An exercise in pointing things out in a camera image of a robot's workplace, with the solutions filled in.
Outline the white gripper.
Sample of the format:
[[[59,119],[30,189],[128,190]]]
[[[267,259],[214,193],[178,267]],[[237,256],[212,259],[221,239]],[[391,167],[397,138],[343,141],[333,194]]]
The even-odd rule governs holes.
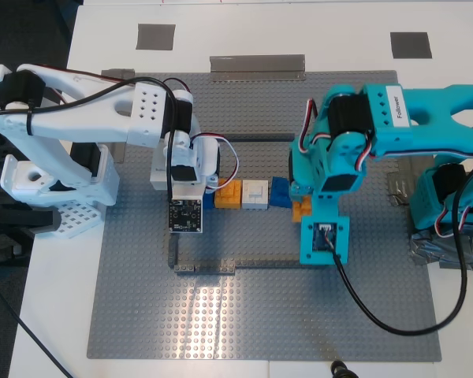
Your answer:
[[[205,183],[206,194],[217,191],[219,185],[219,142],[208,136],[195,137],[175,131],[171,150],[169,132],[164,138],[164,148],[157,148],[152,156],[150,183],[155,190],[166,190],[167,183]],[[166,159],[170,153],[170,168],[166,178]]]

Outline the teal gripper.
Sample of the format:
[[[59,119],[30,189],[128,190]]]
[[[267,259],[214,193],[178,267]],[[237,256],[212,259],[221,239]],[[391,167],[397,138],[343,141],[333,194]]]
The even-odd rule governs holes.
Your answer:
[[[321,112],[306,105],[301,156],[289,155],[289,194],[310,198],[313,216],[338,215],[340,197],[358,189],[366,175],[370,131],[366,125],[347,124],[333,105]]]

